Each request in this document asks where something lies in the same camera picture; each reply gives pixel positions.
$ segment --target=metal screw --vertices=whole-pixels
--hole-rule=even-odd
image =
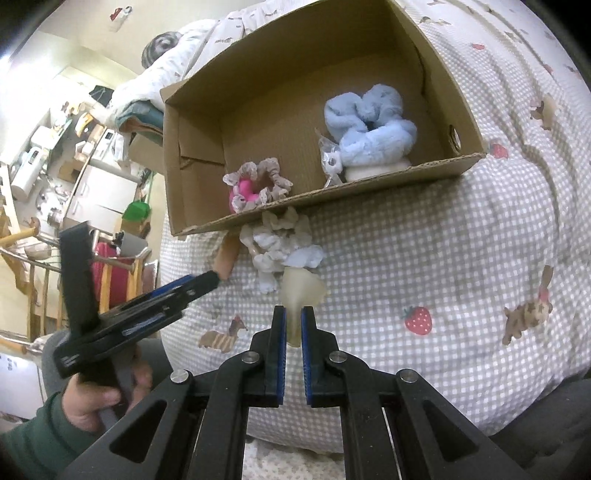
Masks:
[[[335,350],[334,352],[330,353],[329,360],[336,364],[341,364],[347,360],[347,354],[345,352],[341,352],[340,350]]]
[[[415,383],[418,380],[418,373],[410,368],[401,370],[398,372],[398,375],[400,375],[401,380],[406,383]]]
[[[170,380],[173,383],[181,384],[185,383],[189,379],[189,372],[183,369],[175,370],[170,374]]]
[[[260,357],[261,356],[258,353],[249,350],[242,354],[242,361],[246,364],[255,364],[259,361]]]

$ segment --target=gingham fabric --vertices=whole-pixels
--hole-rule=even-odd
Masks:
[[[294,3],[260,8],[277,5],[288,11]],[[327,254],[317,272],[330,294],[316,317],[341,349],[380,370],[417,370],[492,434],[591,361],[591,95],[558,41],[518,0],[406,0],[404,8],[456,78],[491,154],[458,179],[307,211],[314,242]],[[545,95],[558,106],[550,130],[532,114]],[[428,139],[419,132],[418,141]],[[166,223],[162,282],[208,270],[219,242],[220,233],[173,239]],[[550,320],[504,347],[503,308],[535,297],[544,264],[555,267]],[[163,331],[173,367],[199,374],[246,350],[252,334],[270,326],[277,301],[258,291],[244,249],[231,279]],[[428,335],[405,326],[411,306],[430,313]],[[227,333],[236,315],[248,331],[239,331],[233,351],[199,347],[208,330]],[[301,365],[301,350],[288,348],[285,404],[251,410],[248,432],[341,452],[339,413],[306,407]],[[290,478],[286,462],[300,457],[276,461],[277,450],[265,463],[269,455],[253,445],[245,478],[279,478],[278,469]],[[342,465],[323,459],[336,468],[327,478],[343,475]],[[319,478],[300,460],[301,478]]]

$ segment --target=cardboard box handle hole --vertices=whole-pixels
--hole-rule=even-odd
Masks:
[[[449,126],[449,143],[456,155],[459,155],[462,149],[462,142],[460,142],[460,136],[457,134],[457,130],[453,125]]]

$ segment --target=red cloth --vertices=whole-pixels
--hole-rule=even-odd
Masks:
[[[116,257],[117,250],[104,242],[96,246],[96,252],[101,257]],[[100,282],[103,278],[103,269],[105,264],[94,262],[92,264],[92,278],[95,282],[96,301],[100,301]],[[123,268],[113,267],[111,273],[111,296],[109,298],[109,308],[116,307],[127,300],[127,276],[129,272]]]

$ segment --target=clear plastic bag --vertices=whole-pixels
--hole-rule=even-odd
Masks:
[[[339,174],[343,171],[343,164],[340,160],[339,146],[322,135],[318,130],[316,130],[316,135],[318,135],[318,148],[320,149],[322,170],[326,173],[327,177],[324,188],[341,185],[343,181],[340,179]]]

